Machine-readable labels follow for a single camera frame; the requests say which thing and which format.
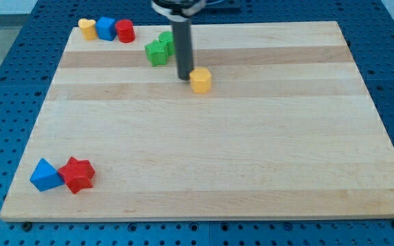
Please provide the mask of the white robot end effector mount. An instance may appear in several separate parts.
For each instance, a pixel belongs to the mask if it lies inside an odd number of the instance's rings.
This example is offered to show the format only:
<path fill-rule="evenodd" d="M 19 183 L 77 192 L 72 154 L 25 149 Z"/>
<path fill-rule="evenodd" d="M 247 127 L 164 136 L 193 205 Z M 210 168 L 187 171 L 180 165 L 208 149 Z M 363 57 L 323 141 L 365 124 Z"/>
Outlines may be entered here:
<path fill-rule="evenodd" d="M 206 6 L 206 0 L 152 0 L 152 7 L 175 16 L 193 16 Z"/>

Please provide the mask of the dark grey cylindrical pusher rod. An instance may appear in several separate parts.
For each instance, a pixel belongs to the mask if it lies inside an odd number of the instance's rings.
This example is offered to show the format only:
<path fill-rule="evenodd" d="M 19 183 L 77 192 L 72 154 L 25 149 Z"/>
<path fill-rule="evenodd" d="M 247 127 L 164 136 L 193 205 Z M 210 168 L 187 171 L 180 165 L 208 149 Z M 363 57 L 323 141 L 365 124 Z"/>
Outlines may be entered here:
<path fill-rule="evenodd" d="M 191 26 L 190 18 L 183 22 L 171 22 L 177 76 L 183 81 L 189 81 L 189 74 L 194 69 Z"/>

